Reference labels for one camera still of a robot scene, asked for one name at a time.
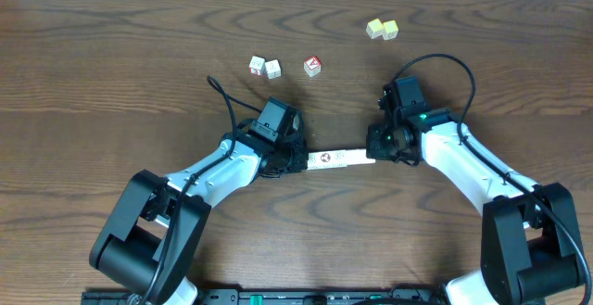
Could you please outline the white dragonfly block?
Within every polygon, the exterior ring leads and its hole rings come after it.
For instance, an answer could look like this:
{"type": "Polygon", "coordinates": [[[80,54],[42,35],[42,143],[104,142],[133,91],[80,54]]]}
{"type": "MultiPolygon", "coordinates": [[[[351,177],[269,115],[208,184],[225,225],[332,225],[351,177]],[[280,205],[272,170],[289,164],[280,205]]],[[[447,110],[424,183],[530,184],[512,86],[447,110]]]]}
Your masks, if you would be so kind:
{"type": "Polygon", "coordinates": [[[317,170],[320,166],[320,156],[321,154],[318,152],[309,153],[308,163],[307,163],[307,170],[317,170]]]}

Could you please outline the white block with oval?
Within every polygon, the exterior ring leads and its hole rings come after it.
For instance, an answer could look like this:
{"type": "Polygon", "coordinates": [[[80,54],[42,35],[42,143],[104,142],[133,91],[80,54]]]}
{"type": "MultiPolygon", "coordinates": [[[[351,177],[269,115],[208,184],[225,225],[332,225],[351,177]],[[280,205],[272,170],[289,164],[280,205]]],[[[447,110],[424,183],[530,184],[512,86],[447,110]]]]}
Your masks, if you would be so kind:
{"type": "Polygon", "coordinates": [[[332,168],[334,166],[335,157],[332,151],[322,152],[319,156],[320,168],[332,168]]]}

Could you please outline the white block blue edge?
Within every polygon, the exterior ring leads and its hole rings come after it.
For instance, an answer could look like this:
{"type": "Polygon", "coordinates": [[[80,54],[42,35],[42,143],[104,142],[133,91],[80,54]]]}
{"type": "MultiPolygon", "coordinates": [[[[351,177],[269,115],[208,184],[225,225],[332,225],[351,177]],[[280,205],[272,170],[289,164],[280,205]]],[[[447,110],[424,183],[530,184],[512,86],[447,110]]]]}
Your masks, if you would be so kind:
{"type": "Polygon", "coordinates": [[[365,150],[360,151],[360,164],[373,164],[376,159],[369,158],[365,150]]]}

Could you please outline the plain white block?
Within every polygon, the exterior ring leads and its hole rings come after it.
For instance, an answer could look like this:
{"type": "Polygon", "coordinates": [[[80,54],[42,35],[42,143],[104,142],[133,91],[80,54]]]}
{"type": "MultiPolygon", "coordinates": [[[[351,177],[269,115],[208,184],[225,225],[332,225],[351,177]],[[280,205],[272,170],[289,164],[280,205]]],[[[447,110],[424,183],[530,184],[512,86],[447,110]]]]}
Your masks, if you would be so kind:
{"type": "Polygon", "coordinates": [[[347,165],[359,164],[362,159],[365,158],[365,152],[362,149],[351,149],[345,152],[345,158],[347,165]]]}

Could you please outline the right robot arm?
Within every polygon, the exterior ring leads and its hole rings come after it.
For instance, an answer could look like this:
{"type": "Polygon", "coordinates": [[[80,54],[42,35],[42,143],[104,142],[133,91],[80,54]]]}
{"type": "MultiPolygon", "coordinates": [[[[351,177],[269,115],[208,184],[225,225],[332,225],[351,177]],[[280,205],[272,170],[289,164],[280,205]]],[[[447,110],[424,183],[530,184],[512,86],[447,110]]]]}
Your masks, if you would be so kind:
{"type": "Polygon", "coordinates": [[[480,266],[445,285],[451,304],[535,304],[592,280],[574,201],[561,184],[541,185],[497,158],[449,109],[433,109],[414,77],[384,87],[382,123],[367,133],[370,159],[444,174],[482,218],[480,266]]]}

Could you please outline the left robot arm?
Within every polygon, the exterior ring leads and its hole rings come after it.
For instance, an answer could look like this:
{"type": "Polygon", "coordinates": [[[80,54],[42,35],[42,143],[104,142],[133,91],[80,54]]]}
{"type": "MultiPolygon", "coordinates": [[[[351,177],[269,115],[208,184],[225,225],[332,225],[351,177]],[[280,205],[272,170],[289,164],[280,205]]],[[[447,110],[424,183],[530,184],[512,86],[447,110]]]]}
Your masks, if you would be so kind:
{"type": "Polygon", "coordinates": [[[137,304],[191,304],[186,275],[211,210],[259,177],[306,169],[302,114],[270,98],[256,119],[234,122],[216,150],[179,172],[142,170],[123,190],[89,263],[137,304]]]}

